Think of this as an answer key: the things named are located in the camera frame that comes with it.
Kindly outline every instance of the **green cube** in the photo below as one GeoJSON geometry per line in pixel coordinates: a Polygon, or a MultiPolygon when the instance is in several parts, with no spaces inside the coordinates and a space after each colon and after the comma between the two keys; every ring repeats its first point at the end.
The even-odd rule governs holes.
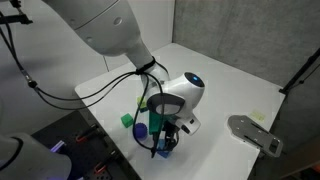
{"type": "Polygon", "coordinates": [[[122,121],[122,124],[124,125],[124,127],[126,127],[126,128],[130,127],[133,124],[133,118],[129,113],[122,116],[121,121],[122,121]]]}
{"type": "MultiPolygon", "coordinates": [[[[141,98],[142,97],[138,97],[137,98],[137,105],[139,106],[139,103],[140,103],[140,101],[141,101],[141,98]]],[[[142,103],[141,103],[141,106],[140,106],[140,109],[144,109],[144,108],[147,108],[147,102],[143,99],[142,100],[142,103]]]]}

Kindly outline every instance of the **gray wall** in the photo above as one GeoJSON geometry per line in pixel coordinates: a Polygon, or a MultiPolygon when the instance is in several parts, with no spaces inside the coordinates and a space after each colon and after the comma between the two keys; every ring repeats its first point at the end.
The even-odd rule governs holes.
{"type": "MultiPolygon", "coordinates": [[[[319,0],[176,0],[173,41],[284,86],[320,47],[319,18],[319,0]]],[[[288,150],[320,135],[319,92],[320,70],[284,102],[288,150]]]]}

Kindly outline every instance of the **black stand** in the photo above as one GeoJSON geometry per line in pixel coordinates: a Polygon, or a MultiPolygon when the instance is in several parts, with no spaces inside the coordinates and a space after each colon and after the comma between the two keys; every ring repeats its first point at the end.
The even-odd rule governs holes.
{"type": "Polygon", "coordinates": [[[287,95],[292,85],[294,85],[297,82],[297,80],[310,68],[310,66],[317,60],[319,56],[320,56],[320,48],[312,56],[309,57],[308,61],[293,76],[293,78],[288,82],[288,84],[283,89],[279,90],[279,92],[287,95]]]}

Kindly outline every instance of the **black mount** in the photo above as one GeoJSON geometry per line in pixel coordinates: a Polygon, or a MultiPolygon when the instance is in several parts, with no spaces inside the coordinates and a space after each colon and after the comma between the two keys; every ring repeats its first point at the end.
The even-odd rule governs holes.
{"type": "Polygon", "coordinates": [[[10,0],[10,3],[12,7],[16,8],[19,12],[18,15],[12,15],[12,16],[5,16],[0,17],[0,24],[5,24],[6,22],[10,23],[17,23],[20,22],[21,24],[31,24],[33,21],[31,21],[26,14],[24,14],[20,7],[21,7],[21,1],[19,0],[10,0]]]}
{"type": "Polygon", "coordinates": [[[290,88],[310,68],[310,66],[319,58],[319,56],[320,56],[320,48],[312,56],[309,57],[307,62],[299,69],[299,71],[293,76],[293,78],[288,82],[288,84],[283,89],[279,90],[279,92],[287,95],[290,91],[290,88]]]}

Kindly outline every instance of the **metal bracket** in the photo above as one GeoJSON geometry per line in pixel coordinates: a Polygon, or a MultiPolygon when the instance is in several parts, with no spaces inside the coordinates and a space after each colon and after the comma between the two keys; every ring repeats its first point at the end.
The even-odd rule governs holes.
{"type": "Polygon", "coordinates": [[[248,116],[234,115],[228,119],[232,134],[256,146],[271,157],[279,157],[283,142],[248,116]]]}

